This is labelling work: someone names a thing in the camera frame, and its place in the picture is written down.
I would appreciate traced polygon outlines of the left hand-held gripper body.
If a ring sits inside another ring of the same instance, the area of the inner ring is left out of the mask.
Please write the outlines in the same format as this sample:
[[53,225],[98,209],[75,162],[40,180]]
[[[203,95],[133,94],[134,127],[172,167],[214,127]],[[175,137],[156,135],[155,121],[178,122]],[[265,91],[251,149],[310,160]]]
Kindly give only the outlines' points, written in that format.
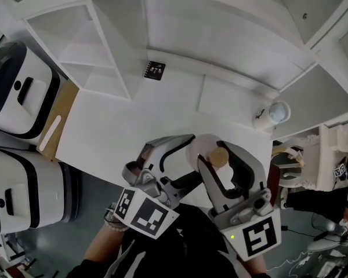
[[159,238],[178,218],[172,201],[155,175],[142,169],[135,161],[124,166],[124,188],[117,202],[114,216],[124,225],[152,239]]

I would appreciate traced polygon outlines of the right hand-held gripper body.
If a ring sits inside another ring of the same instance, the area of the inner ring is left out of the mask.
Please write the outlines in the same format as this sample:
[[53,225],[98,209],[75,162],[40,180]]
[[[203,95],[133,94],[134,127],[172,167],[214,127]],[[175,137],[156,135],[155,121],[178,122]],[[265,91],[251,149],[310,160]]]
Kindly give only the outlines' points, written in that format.
[[250,197],[241,196],[231,209],[209,216],[243,261],[249,261],[281,243],[280,211],[270,202],[271,191],[263,188]]

